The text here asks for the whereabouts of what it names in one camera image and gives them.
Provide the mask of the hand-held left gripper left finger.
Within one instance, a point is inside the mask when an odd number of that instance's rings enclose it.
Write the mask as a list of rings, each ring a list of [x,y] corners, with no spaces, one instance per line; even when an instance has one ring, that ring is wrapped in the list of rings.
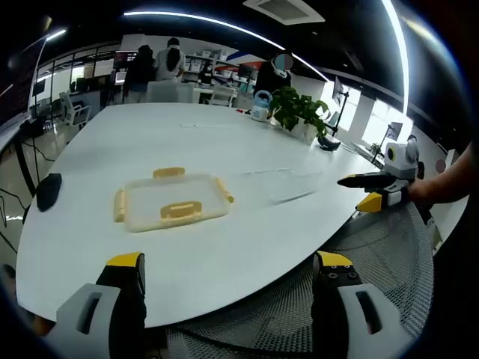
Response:
[[[46,341],[60,358],[142,358],[145,257],[111,258],[95,283],[86,283],[57,310]]]

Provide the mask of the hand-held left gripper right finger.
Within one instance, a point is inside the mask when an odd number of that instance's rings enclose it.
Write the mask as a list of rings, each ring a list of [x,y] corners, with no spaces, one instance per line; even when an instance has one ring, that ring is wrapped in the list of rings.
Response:
[[[347,257],[318,251],[312,292],[315,358],[397,358],[407,349],[400,311]]]

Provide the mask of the person's right hand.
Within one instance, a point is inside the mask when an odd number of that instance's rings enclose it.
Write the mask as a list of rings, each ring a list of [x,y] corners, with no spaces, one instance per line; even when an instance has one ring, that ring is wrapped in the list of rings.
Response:
[[[435,186],[431,180],[416,179],[408,187],[409,199],[418,206],[435,203]]]

